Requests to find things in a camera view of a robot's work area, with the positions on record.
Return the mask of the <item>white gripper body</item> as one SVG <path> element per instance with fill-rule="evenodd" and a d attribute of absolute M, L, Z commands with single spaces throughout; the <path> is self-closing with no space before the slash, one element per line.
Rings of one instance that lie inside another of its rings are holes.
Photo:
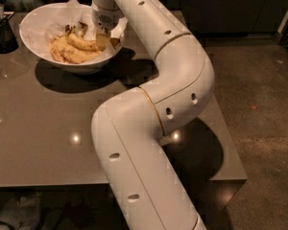
<path fill-rule="evenodd" d="M 91 18 L 99 34 L 110 35 L 123 17 L 123 13 L 115 3 L 105 5 L 93 3 L 91 9 Z"/>

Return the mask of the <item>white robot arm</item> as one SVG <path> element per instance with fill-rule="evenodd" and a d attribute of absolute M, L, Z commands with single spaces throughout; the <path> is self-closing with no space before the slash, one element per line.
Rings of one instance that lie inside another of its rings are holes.
<path fill-rule="evenodd" d="M 163 136 L 207 106 L 214 71 L 195 36 L 158 0 L 92 0 L 92 19 L 112 29 L 124 15 L 158 75 L 102 103 L 94 148 L 130 230 L 206 230 L 163 151 Z"/>

